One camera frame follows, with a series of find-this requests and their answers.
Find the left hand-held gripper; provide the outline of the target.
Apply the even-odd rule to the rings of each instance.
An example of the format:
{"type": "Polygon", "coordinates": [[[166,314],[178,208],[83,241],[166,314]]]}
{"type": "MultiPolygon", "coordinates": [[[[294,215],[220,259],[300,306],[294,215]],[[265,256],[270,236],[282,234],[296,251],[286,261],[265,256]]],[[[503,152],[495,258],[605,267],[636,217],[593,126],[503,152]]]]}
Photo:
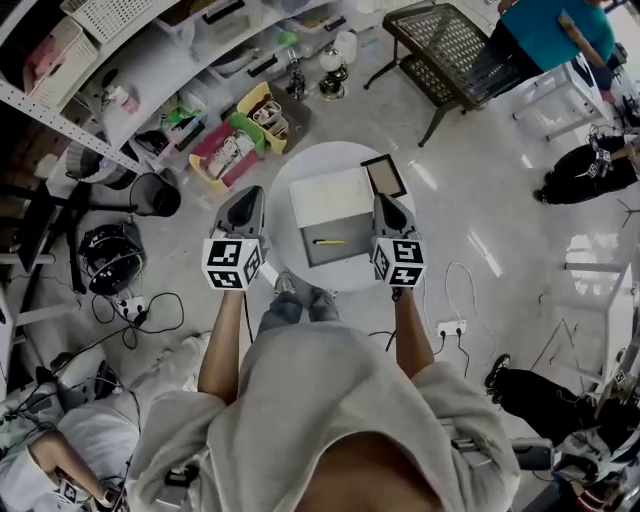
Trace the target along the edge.
{"type": "Polygon", "coordinates": [[[265,193],[254,185],[235,193],[218,209],[203,242],[202,272],[217,290],[246,291],[264,263],[265,193]]]}

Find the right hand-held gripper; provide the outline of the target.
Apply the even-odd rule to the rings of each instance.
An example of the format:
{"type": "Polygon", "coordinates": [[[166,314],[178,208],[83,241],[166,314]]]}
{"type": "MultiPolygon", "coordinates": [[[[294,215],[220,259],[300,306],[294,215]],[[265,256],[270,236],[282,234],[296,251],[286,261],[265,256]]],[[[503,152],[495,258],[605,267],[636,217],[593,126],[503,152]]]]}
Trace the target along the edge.
{"type": "Polygon", "coordinates": [[[416,287],[426,270],[426,248],[412,212],[396,198],[377,195],[373,229],[376,279],[391,287],[416,287]]]}

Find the grey box with lid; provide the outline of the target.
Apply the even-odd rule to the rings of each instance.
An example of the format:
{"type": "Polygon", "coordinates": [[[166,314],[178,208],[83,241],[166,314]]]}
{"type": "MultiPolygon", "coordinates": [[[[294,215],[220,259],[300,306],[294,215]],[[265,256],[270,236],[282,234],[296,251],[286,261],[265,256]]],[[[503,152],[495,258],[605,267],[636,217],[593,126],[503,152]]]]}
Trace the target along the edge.
{"type": "Polygon", "coordinates": [[[364,168],[293,181],[289,192],[311,268],[369,252],[374,234],[374,193],[364,168]],[[312,243],[314,239],[347,243],[320,246],[312,243]]]}

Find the green plastic bin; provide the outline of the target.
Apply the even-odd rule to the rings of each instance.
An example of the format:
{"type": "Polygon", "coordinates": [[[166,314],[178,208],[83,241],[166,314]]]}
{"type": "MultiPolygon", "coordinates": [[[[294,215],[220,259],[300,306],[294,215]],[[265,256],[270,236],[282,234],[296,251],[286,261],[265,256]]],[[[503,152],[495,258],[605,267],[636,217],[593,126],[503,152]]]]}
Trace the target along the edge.
{"type": "Polygon", "coordinates": [[[266,139],[263,130],[251,119],[239,112],[231,113],[227,121],[230,123],[233,134],[243,132],[254,144],[254,149],[259,157],[266,153],[266,139]]]}

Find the person's leg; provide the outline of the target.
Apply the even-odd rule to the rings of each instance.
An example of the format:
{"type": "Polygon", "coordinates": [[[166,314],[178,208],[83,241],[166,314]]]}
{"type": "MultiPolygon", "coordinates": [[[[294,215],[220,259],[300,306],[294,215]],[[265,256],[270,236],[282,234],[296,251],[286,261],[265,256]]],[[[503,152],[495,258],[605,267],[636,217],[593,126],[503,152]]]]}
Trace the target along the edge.
{"type": "Polygon", "coordinates": [[[297,295],[294,280],[288,272],[278,275],[274,286],[274,299],[268,310],[262,315],[258,334],[297,324],[300,321],[303,304],[297,295]]]}
{"type": "Polygon", "coordinates": [[[319,287],[312,287],[308,307],[311,322],[338,321],[339,311],[335,303],[337,293],[319,287]]]}

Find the small black stand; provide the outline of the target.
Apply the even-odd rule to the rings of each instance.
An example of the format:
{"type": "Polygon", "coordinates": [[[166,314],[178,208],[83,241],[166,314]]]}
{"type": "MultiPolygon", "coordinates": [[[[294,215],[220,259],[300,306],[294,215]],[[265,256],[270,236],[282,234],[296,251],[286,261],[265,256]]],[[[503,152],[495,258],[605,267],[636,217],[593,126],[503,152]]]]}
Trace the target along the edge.
{"type": "Polygon", "coordinates": [[[298,101],[305,100],[308,96],[308,89],[300,61],[297,58],[291,59],[288,69],[291,71],[291,76],[285,88],[286,92],[298,101]]]}

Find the globe lamp with brass base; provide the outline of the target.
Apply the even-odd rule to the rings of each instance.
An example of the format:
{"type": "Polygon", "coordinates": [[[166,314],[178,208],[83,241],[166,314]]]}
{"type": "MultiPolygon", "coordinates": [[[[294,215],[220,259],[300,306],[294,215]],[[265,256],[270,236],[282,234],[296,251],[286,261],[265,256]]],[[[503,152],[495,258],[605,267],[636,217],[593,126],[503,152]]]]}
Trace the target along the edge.
{"type": "Polygon", "coordinates": [[[334,47],[329,47],[320,54],[319,63],[325,71],[318,84],[321,96],[326,100],[342,99],[345,94],[343,83],[349,76],[342,54],[334,47]]]}

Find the striped wastebasket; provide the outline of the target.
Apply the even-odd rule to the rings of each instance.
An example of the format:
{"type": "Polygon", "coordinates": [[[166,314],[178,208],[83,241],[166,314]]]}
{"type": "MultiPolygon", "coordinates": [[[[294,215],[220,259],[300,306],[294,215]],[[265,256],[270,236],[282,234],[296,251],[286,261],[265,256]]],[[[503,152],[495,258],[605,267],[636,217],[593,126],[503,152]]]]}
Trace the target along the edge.
{"type": "Polygon", "coordinates": [[[134,183],[138,174],[77,142],[66,150],[65,174],[68,178],[112,190],[124,190],[134,183]]]}

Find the white metal shelf unit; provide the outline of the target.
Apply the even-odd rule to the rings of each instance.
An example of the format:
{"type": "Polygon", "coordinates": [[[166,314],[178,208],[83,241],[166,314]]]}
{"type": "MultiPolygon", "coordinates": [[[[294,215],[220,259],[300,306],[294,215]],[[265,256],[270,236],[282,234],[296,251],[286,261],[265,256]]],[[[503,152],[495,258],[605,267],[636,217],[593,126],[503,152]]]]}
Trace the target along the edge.
{"type": "Polygon", "coordinates": [[[0,78],[0,104],[5,104],[68,139],[90,148],[123,167],[142,173],[143,164],[121,152],[121,147],[154,114],[162,104],[190,80],[230,50],[267,29],[250,25],[242,32],[220,39],[208,37],[190,49],[173,44],[157,25],[141,30],[109,57],[98,74],[103,75],[114,64],[118,75],[133,88],[140,106],[129,115],[117,106],[109,106],[98,114],[105,138],[92,135],[61,113],[27,97],[24,92],[0,78]]]}

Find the black metal mesh table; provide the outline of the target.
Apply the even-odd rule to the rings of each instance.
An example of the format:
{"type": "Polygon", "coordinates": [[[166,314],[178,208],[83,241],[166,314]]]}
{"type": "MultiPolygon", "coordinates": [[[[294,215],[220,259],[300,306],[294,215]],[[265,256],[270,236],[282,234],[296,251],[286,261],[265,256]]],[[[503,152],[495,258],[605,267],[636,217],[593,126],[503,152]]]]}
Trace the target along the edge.
{"type": "Polygon", "coordinates": [[[450,3],[426,1],[391,11],[382,28],[393,38],[393,57],[364,88],[398,67],[420,89],[436,111],[419,147],[448,112],[477,110],[521,79],[489,37],[450,3]]]}

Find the person's light shirt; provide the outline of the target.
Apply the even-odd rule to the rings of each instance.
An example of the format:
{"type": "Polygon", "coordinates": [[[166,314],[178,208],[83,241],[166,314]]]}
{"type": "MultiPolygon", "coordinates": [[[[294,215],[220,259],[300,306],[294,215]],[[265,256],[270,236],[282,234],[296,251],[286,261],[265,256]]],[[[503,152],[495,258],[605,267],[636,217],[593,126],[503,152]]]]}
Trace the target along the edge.
{"type": "Polygon", "coordinates": [[[408,377],[338,321],[261,333],[238,398],[158,396],[131,463],[131,512],[168,512],[167,475],[198,473],[180,512],[294,512],[323,453],[376,433],[416,467],[445,512],[507,512],[520,469],[499,415],[448,363],[408,377]]]}

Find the white table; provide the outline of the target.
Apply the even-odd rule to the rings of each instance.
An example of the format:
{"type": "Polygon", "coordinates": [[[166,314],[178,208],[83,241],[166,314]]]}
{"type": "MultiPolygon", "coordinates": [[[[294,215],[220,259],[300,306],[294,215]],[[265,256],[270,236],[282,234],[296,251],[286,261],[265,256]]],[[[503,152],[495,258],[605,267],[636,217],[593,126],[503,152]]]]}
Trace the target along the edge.
{"type": "Polygon", "coordinates": [[[518,121],[532,114],[543,125],[547,141],[612,120],[611,108],[582,54],[534,79],[523,91],[523,101],[512,118],[518,121]]]}

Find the white plastic basket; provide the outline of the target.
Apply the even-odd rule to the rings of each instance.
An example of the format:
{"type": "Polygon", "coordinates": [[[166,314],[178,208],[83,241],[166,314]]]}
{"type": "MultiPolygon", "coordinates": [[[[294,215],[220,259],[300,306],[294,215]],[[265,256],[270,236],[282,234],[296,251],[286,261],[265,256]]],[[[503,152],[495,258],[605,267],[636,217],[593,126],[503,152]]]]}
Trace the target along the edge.
{"type": "Polygon", "coordinates": [[[26,96],[46,107],[59,107],[97,57],[98,51],[82,27],[64,17],[26,59],[26,96]]]}

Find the white lattice basket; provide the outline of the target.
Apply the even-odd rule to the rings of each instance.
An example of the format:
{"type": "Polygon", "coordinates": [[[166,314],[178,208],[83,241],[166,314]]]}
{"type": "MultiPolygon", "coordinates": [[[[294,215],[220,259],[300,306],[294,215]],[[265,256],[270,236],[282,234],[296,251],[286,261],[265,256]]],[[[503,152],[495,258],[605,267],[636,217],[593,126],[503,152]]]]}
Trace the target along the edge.
{"type": "Polygon", "coordinates": [[[154,3],[155,0],[63,0],[60,9],[105,44],[154,3]]]}

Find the dark picture frame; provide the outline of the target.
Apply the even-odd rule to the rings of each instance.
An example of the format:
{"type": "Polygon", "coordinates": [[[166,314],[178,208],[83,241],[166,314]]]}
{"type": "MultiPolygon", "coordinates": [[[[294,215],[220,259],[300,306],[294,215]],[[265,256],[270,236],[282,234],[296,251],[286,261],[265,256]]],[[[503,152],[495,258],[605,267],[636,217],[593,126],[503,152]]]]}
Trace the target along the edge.
{"type": "Polygon", "coordinates": [[[389,154],[364,161],[361,166],[367,171],[375,195],[386,194],[399,198],[407,193],[404,182],[389,154]]]}

